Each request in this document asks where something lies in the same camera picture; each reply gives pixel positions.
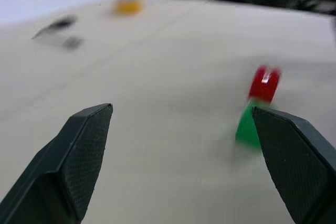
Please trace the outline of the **red cube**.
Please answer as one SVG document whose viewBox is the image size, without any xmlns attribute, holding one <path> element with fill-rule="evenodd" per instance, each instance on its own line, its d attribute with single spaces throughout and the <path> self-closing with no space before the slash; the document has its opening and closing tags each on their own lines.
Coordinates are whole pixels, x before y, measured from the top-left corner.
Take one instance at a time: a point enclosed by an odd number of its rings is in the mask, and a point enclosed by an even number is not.
<svg viewBox="0 0 336 224">
<path fill-rule="evenodd" d="M 253 77 L 248 98 L 271 104 L 281 77 L 279 68 L 261 65 Z"/>
</svg>

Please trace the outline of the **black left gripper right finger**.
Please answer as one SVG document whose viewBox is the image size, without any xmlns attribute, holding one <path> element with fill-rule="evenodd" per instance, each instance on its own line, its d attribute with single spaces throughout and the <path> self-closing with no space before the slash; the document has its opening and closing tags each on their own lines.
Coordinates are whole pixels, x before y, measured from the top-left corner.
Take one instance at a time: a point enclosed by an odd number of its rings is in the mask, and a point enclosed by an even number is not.
<svg viewBox="0 0 336 224">
<path fill-rule="evenodd" d="M 264 159 L 295 224 L 336 224 L 336 148 L 307 120 L 254 107 Z"/>
</svg>

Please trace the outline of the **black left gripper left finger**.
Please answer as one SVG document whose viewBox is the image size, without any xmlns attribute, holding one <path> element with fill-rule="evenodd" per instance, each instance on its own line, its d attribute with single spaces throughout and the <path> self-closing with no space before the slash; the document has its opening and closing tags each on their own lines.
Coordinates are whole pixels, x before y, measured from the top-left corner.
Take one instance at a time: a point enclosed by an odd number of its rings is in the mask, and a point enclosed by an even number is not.
<svg viewBox="0 0 336 224">
<path fill-rule="evenodd" d="M 0 224 L 81 224 L 102 166 L 113 106 L 72 115 L 0 202 Z"/>
</svg>

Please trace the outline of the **green cube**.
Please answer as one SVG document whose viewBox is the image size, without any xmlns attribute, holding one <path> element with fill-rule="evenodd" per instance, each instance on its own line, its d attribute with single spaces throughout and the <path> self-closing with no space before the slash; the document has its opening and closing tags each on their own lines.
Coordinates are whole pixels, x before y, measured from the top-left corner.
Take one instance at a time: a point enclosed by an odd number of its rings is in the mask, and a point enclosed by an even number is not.
<svg viewBox="0 0 336 224">
<path fill-rule="evenodd" d="M 260 150 L 260 141 L 256 126 L 253 120 L 253 108 L 275 108 L 276 105 L 274 101 L 266 102 L 257 99 L 250 99 L 246 103 L 239 118 L 235 133 L 235 142 L 236 144 L 241 144 L 245 147 L 249 147 L 252 150 Z"/>
</svg>

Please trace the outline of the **yellow cube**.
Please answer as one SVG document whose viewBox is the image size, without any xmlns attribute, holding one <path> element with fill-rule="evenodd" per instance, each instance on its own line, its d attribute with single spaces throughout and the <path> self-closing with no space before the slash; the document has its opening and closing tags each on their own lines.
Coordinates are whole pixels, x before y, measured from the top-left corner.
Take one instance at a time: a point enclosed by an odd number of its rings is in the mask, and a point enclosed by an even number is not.
<svg viewBox="0 0 336 224">
<path fill-rule="evenodd" d="M 144 6 L 144 0 L 116 0 L 113 13 L 116 15 L 134 15 L 139 13 Z"/>
</svg>

